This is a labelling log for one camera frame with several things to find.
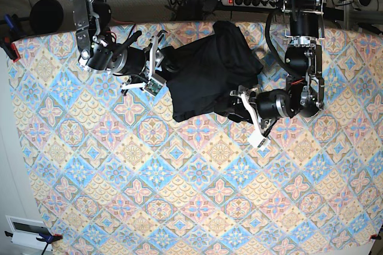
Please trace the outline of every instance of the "patterned tablecloth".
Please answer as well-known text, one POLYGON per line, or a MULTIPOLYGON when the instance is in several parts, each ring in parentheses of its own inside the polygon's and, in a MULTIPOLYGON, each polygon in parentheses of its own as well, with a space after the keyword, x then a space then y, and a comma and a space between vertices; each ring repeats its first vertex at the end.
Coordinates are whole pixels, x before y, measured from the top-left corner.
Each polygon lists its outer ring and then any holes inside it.
MULTIPOLYGON (((238 23, 283 88, 264 26, 238 23)), ((113 31, 123 41, 130 27, 113 31)), ((165 29, 174 47, 211 23, 138 25, 138 46, 165 29)), ((272 36, 283 54, 284 28, 272 36)), ((19 41, 11 94, 31 187, 55 254, 313 254, 369 242, 383 223, 383 40, 326 30, 326 110, 281 120, 261 152, 253 127, 214 114, 172 120, 164 89, 121 97, 120 79, 77 65, 73 33, 19 41)))

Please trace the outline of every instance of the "power strip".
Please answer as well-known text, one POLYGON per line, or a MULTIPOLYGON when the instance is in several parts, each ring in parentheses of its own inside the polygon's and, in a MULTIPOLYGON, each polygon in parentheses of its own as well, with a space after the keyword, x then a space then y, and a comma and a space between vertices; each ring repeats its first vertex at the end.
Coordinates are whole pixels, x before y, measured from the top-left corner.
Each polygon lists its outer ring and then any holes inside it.
POLYGON ((276 3, 268 0, 221 0, 222 5, 227 7, 247 7, 247 8, 266 8, 274 10, 276 3))

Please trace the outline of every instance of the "black cloth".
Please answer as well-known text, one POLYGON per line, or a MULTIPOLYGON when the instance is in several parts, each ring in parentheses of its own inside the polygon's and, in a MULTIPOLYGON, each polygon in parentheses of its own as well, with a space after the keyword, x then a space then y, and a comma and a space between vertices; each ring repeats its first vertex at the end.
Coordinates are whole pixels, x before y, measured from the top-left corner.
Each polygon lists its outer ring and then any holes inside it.
POLYGON ((176 73, 164 71, 172 100, 173 119, 182 122, 201 114, 217 112, 222 98, 239 85, 258 83, 263 65, 252 54, 241 30, 230 22, 216 22, 214 35, 164 54, 176 73))

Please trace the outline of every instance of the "white wall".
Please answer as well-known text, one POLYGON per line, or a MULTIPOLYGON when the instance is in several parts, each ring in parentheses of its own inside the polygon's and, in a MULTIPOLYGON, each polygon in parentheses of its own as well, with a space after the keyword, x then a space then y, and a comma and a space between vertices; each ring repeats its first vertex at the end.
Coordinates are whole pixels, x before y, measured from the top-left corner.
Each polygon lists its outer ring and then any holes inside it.
POLYGON ((4 231, 11 231, 5 215, 42 221, 29 185, 16 130, 7 56, 0 49, 0 254, 35 253, 36 250, 18 247, 10 242, 10 237, 5 237, 4 231))

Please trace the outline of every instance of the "table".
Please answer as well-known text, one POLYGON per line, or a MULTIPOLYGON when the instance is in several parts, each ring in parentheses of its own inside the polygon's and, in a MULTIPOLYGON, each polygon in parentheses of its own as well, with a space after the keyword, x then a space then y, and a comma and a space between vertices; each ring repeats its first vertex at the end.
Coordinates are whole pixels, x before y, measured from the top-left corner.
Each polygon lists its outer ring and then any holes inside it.
MULTIPOLYGON (((265 90, 284 87, 264 25, 237 23, 265 65, 265 90)), ((130 26, 114 27, 120 42, 130 26)), ((145 24, 190 43, 212 23, 145 24)), ((272 26, 278 51, 283 26, 272 26)), ((382 38, 326 30, 326 109, 280 120, 272 144, 215 114, 177 123, 163 89, 121 97, 121 79, 77 64, 74 33, 16 43, 8 62, 25 166, 42 220, 64 239, 55 254, 303 255, 369 242, 383 223, 382 38)))

